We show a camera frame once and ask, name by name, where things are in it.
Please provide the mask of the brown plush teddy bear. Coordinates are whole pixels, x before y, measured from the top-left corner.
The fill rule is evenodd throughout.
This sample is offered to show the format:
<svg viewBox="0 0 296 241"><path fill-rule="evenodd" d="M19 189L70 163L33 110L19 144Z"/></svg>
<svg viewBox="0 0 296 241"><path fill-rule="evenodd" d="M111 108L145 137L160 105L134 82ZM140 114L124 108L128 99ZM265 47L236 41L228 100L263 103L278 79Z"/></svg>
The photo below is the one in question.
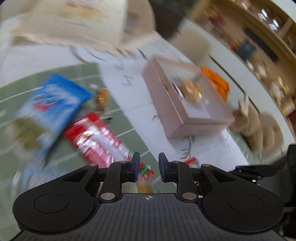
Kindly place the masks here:
<svg viewBox="0 0 296 241"><path fill-rule="evenodd" d="M240 133L253 153L277 151L283 146L283 134L276 120L270 114L258 113L248 95L238 101L233 114L230 130Z"/></svg>

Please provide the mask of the wooden shelf with items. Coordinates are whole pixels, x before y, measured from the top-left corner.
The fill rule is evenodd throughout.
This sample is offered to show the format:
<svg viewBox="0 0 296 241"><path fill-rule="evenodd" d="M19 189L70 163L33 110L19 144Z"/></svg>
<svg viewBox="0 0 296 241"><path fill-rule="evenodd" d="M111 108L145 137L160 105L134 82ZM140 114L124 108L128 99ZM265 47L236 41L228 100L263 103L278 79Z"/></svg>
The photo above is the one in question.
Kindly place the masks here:
<svg viewBox="0 0 296 241"><path fill-rule="evenodd" d="M254 47L248 62L267 88L279 80L295 98L295 21L272 1L196 1L191 21L226 44L237 56L239 47Z"/></svg>

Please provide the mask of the cream cartoon paper bag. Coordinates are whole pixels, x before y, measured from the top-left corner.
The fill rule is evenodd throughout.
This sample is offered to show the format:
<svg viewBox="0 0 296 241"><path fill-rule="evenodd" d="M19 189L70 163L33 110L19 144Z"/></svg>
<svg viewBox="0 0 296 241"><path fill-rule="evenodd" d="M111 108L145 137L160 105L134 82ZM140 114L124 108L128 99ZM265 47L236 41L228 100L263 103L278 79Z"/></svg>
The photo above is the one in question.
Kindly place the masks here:
<svg viewBox="0 0 296 241"><path fill-rule="evenodd" d="M148 1L36 1L12 34L122 55L160 37Z"/></svg>

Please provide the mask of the brown cracker pack red ends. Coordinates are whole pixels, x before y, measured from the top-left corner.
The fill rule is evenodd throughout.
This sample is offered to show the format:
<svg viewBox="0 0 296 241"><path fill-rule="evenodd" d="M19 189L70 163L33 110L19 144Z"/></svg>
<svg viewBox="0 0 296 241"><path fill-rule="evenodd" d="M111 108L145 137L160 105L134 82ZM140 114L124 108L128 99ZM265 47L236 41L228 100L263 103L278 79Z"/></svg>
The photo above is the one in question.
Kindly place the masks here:
<svg viewBox="0 0 296 241"><path fill-rule="evenodd" d="M173 182L168 182L168 183L164 183L161 179L161 175L159 172L158 177L154 176L154 171L149 169L147 167L147 165L141 163L140 164L140 169L139 169L139 177L138 177L138 181L137 181L137 187L138 187L138 191L142 192L142 193L151 193L151 192L155 192L156 189L154 188L154 185L157 183L162 183L163 185L168 185L168 184L173 184L174 187L176 188L176 192L177 192L177 185Z"/></svg>

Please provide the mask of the orange plastic bag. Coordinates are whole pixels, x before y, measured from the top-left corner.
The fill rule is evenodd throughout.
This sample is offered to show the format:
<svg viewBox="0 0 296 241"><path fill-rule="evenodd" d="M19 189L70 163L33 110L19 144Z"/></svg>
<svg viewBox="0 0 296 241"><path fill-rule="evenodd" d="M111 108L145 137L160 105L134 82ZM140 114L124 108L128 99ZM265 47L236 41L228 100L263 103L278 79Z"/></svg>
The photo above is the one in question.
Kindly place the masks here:
<svg viewBox="0 0 296 241"><path fill-rule="evenodd" d="M219 93L220 97L224 100L228 100L228 94L230 92L229 83L222 78L218 73L212 69L201 66L202 73L210 80L211 84L214 86L216 91Z"/></svg>

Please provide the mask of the small brown wrapped candy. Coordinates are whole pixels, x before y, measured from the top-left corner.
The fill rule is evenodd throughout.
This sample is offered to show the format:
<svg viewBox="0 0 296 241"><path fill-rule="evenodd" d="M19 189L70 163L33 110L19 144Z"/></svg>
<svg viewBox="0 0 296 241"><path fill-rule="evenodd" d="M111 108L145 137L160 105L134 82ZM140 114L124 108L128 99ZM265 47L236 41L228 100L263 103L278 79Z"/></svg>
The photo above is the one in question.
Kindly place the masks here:
<svg viewBox="0 0 296 241"><path fill-rule="evenodd" d="M98 88L95 92L95 109L100 112L104 112L108 102L108 90L104 88Z"/></svg>

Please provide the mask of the pink cardboard box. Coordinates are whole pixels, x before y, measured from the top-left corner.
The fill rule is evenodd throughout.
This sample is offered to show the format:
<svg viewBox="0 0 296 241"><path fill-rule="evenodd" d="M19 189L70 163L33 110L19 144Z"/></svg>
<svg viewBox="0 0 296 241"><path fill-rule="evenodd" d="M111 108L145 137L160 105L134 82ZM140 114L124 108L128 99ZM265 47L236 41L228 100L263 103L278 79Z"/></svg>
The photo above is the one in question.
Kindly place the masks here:
<svg viewBox="0 0 296 241"><path fill-rule="evenodd" d="M168 138L217 135L234 122L228 105L200 68L156 55L142 76ZM200 100L186 99L181 85L187 80L201 86Z"/></svg>

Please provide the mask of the round yellow pastry packet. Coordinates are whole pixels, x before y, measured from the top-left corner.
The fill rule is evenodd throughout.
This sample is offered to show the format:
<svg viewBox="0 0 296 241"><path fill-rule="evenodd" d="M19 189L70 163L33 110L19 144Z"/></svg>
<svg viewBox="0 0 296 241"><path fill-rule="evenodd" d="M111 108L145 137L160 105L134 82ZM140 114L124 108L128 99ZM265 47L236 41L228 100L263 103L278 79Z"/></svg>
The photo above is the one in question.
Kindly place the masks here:
<svg viewBox="0 0 296 241"><path fill-rule="evenodd" d="M181 81L179 88L187 101L199 102L203 97L203 88L192 80Z"/></svg>

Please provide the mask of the blue white snack bag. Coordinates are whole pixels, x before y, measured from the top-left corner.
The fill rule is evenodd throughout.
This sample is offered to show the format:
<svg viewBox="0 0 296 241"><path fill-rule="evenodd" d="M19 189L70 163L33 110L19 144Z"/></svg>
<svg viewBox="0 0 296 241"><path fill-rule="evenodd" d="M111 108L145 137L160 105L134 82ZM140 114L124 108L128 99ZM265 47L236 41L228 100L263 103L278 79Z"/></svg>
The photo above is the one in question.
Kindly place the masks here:
<svg viewBox="0 0 296 241"><path fill-rule="evenodd" d="M16 112L14 136L31 158L43 159L93 94L60 74L52 74Z"/></svg>

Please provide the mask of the red striped snack pack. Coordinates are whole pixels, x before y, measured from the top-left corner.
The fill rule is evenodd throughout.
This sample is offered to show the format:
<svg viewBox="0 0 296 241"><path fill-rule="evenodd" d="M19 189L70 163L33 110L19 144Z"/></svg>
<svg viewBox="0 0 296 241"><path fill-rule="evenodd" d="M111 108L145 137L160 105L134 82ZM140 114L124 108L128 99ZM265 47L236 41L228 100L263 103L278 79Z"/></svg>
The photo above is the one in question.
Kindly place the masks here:
<svg viewBox="0 0 296 241"><path fill-rule="evenodd" d="M64 131L64 137L91 164L108 168L118 161L130 161L130 150L99 116L92 112Z"/></svg>

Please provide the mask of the beige chair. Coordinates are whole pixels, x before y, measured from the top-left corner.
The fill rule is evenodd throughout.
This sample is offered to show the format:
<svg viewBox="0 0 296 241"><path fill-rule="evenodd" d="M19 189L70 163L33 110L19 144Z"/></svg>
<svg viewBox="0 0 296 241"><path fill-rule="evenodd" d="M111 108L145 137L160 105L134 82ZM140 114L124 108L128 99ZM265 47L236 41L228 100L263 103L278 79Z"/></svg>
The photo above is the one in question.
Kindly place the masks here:
<svg viewBox="0 0 296 241"><path fill-rule="evenodd" d="M169 43L182 52L194 65L199 66L211 50L210 42L192 29L183 29L169 39Z"/></svg>

